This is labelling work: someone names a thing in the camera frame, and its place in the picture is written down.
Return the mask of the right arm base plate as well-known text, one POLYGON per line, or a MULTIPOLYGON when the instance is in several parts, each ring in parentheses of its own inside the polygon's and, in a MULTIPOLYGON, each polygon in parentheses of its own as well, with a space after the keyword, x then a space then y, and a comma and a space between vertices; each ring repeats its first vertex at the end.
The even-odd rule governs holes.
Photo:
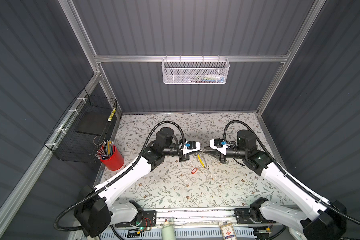
POLYGON ((254 211, 251 208, 236 208, 234 209, 234 215, 237 224, 256 224, 256 218, 254 211))

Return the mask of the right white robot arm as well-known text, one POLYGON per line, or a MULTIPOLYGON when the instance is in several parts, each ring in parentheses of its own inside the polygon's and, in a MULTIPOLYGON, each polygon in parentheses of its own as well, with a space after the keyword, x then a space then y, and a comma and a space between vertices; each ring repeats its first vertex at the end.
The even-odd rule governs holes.
POLYGON ((236 143, 212 139, 205 154, 224 162, 227 158, 242 159, 245 167, 276 186, 299 210, 292 210, 260 197, 250 205, 249 214, 255 223, 271 220, 303 234, 308 240, 338 240, 347 230, 342 215, 346 208, 340 202, 330 203, 304 185, 257 147, 258 137, 250 130, 240 130, 236 143))

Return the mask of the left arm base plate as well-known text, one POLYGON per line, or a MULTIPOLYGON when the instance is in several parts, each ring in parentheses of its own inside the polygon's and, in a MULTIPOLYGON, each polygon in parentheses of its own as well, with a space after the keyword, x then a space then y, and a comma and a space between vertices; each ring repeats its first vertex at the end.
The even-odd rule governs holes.
POLYGON ((122 222, 115 224, 117 228, 129 228, 129 227, 155 227, 157 220, 157 211, 146 211, 142 214, 138 214, 132 222, 122 222))

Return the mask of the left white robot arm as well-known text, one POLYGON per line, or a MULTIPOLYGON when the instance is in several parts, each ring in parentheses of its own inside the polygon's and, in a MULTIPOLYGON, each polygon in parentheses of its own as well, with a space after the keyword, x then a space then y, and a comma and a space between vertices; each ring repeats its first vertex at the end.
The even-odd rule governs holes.
POLYGON ((139 204, 132 200, 117 205, 114 202, 135 182, 162 164, 165 157, 178 157, 179 162, 184 162, 190 159, 190 154, 200 149, 199 142, 177 140, 171 128, 161 128, 155 140, 143 148, 139 159, 133 160, 125 169, 93 189, 85 187, 81 190, 80 199, 95 194, 74 209, 74 216, 85 236, 97 237, 111 225, 126 223, 139 226, 144 218, 144 210, 139 204))

